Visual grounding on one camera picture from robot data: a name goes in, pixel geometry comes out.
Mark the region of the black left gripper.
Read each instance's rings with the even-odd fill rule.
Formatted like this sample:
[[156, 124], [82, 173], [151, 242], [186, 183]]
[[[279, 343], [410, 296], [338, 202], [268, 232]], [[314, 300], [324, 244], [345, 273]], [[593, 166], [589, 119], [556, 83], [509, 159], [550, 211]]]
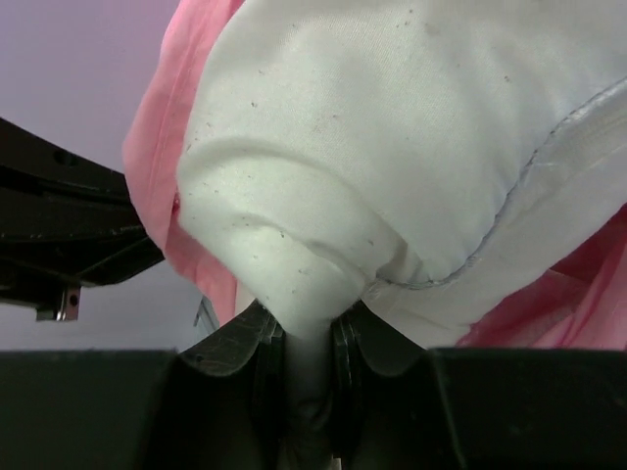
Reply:
[[73, 321], [82, 289], [120, 284], [163, 259], [120, 172], [2, 120], [2, 303]]

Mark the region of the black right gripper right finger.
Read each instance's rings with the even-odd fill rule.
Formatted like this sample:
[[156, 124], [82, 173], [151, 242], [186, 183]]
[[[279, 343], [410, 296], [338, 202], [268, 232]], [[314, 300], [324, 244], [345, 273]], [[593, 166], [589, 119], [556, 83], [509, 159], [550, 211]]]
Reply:
[[330, 440], [343, 469], [429, 469], [424, 350], [362, 302], [332, 324]]

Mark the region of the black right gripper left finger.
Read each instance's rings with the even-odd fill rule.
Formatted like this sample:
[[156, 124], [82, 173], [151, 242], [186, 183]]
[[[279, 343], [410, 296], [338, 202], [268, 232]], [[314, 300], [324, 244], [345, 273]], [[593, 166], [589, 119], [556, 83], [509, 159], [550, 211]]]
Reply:
[[181, 354], [185, 441], [198, 469], [274, 469], [283, 434], [284, 332], [254, 302]]

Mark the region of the white pillow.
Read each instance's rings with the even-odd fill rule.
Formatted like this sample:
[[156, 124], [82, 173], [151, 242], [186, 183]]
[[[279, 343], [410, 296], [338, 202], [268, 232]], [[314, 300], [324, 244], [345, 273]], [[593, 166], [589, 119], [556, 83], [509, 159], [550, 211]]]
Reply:
[[626, 5], [247, 1], [177, 183], [285, 331], [289, 435], [318, 437], [345, 310], [450, 346], [624, 205]]

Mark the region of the pink floral pillowcase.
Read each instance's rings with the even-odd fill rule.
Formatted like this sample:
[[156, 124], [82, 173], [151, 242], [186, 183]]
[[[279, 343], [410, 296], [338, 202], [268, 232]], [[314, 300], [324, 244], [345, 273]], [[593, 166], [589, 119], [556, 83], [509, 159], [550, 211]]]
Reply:
[[[123, 150], [131, 200], [149, 236], [213, 302], [221, 322], [238, 313], [240, 293], [256, 297], [180, 225], [177, 168], [204, 63], [245, 2], [178, 5]], [[451, 346], [624, 351], [626, 201], [581, 246], [505, 297]]]

